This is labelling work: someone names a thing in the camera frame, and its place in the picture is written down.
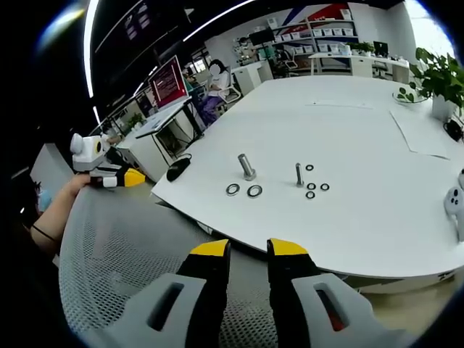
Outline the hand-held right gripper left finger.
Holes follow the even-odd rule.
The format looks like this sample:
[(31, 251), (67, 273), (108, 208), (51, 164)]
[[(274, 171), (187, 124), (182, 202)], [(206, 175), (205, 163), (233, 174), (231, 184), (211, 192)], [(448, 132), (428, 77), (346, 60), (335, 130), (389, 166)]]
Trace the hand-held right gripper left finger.
[(85, 334), (87, 347), (218, 347), (227, 303), (231, 243), (193, 248), (176, 273), (155, 279), (113, 324)]

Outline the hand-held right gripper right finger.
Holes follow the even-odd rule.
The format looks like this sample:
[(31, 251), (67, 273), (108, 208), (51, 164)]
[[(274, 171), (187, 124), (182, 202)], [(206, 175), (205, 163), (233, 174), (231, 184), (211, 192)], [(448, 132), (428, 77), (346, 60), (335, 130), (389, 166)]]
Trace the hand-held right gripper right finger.
[(302, 246), (267, 241), (270, 306), (280, 347), (409, 347), (404, 330), (383, 326), (370, 302)]

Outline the person's left hand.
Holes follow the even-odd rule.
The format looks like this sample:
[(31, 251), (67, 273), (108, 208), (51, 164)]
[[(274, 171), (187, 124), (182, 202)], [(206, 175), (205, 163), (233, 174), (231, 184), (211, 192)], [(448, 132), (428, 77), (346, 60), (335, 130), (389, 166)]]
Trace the person's left hand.
[(68, 183), (66, 183), (59, 192), (60, 197), (74, 199), (79, 191), (91, 182), (89, 174), (79, 173), (74, 175)]

